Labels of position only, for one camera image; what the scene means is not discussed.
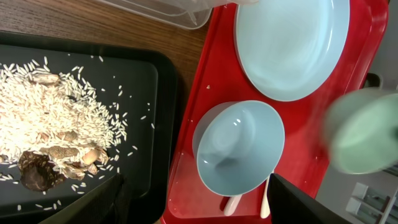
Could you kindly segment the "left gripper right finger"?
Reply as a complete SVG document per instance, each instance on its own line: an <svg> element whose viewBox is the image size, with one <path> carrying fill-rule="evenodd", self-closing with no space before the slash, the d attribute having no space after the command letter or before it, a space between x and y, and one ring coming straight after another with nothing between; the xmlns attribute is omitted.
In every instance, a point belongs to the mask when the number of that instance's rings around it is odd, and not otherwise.
<svg viewBox="0 0 398 224"><path fill-rule="evenodd" d="M350 224L279 174L271 174L267 198L272 224Z"/></svg>

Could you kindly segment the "mint green bowl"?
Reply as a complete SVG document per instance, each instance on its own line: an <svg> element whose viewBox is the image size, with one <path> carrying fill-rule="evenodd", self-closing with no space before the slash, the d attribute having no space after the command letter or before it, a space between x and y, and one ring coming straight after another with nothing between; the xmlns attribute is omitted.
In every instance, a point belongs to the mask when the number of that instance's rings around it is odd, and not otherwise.
<svg viewBox="0 0 398 224"><path fill-rule="evenodd" d="M364 88L334 101L322 124L331 164L370 174L397 164L397 90Z"/></svg>

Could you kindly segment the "light blue bowl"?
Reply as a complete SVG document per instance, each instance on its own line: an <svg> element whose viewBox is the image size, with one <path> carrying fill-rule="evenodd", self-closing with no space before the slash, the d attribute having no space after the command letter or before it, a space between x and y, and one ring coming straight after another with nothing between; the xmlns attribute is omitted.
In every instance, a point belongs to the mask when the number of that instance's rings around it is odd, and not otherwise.
<svg viewBox="0 0 398 224"><path fill-rule="evenodd" d="M192 139L198 175L212 192L242 195L276 168L285 144L279 113L257 100L230 101L208 110Z"/></svg>

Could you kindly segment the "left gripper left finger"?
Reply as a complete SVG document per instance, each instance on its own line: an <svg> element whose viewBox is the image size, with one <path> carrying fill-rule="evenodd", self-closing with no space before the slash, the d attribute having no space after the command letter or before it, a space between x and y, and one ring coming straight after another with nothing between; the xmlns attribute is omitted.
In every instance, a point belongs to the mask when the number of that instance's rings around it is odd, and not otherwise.
<svg viewBox="0 0 398 224"><path fill-rule="evenodd" d="M40 224L126 224L130 202L131 189L117 174Z"/></svg>

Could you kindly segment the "rice and mushroom leftovers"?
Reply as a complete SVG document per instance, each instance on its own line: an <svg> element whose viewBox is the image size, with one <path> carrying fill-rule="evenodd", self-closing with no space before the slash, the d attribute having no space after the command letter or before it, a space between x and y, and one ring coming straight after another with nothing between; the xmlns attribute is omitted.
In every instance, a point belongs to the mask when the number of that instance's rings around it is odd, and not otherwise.
<svg viewBox="0 0 398 224"><path fill-rule="evenodd" d="M155 121L126 108L121 86L110 102L98 96L109 92L82 65L1 65L1 215L56 210L121 173Z"/></svg>

